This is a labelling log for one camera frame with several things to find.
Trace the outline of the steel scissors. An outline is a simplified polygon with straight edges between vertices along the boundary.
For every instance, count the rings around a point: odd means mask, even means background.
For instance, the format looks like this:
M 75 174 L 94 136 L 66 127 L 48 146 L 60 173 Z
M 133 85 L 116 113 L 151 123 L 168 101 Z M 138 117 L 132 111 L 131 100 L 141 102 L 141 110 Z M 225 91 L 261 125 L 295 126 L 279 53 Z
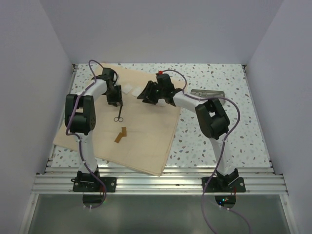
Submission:
M 118 116 L 114 118 L 114 122 L 123 122 L 123 117 L 121 116 L 123 105 L 120 106 Z

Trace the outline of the steel tweezers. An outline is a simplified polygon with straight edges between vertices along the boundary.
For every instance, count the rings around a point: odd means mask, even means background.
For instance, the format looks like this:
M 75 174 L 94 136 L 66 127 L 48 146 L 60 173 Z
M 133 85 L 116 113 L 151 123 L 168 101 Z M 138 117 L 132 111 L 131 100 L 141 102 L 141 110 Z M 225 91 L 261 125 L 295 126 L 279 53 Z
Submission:
M 217 96 L 217 95 L 223 95 L 222 92 L 211 92 L 211 91 L 194 91 L 192 92 L 195 96 L 198 97 L 208 97 L 208 96 Z

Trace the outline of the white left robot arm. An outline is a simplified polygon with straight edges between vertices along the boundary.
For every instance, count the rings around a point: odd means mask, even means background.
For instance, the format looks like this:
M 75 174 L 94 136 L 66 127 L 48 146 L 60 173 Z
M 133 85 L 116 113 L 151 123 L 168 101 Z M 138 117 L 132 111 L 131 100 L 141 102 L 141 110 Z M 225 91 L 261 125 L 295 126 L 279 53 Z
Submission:
M 95 101 L 101 96 L 106 96 L 109 105 L 119 108 L 118 116 L 114 118 L 114 121 L 122 122 L 123 100 L 121 85 L 117 83 L 117 79 L 118 74 L 115 70 L 103 68 L 102 73 L 92 78 L 92 82 L 83 91 L 68 94 L 65 99 L 65 133 L 77 139 L 82 162 L 78 174 L 88 175 L 84 180 L 84 186 L 92 192 L 101 187 L 92 141 L 93 130 L 97 122 Z

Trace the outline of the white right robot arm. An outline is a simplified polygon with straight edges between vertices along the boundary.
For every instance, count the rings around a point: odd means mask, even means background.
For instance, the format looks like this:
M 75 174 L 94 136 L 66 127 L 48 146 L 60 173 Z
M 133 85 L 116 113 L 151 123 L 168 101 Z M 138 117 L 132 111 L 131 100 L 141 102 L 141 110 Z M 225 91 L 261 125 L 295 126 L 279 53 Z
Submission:
M 217 160 L 215 184 L 222 191 L 229 191 L 238 179 L 238 171 L 231 161 L 226 140 L 231 130 L 230 119 L 217 97 L 199 98 L 189 95 L 184 88 L 175 88 L 166 73 L 157 73 L 156 81 L 149 81 L 138 95 L 144 103 L 156 105 L 160 99 L 167 104 L 181 107 L 196 114 L 199 128 L 213 147 Z

